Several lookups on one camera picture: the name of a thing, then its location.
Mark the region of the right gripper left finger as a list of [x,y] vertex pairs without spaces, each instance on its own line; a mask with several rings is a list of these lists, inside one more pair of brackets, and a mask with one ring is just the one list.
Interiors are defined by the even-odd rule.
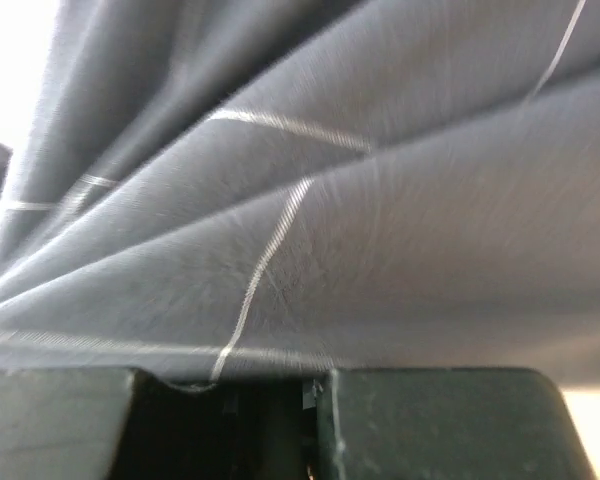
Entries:
[[217,479],[212,402],[137,369],[0,370],[0,479]]

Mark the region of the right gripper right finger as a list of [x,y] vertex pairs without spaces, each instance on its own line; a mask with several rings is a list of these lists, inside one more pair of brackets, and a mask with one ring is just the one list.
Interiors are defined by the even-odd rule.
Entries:
[[595,476],[562,394],[535,370],[333,370],[316,403],[323,479]]

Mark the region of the dark grey checked pillowcase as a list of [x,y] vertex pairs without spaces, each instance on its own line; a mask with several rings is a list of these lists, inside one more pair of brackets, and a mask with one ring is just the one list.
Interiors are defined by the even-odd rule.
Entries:
[[65,1],[0,368],[600,384],[600,1]]

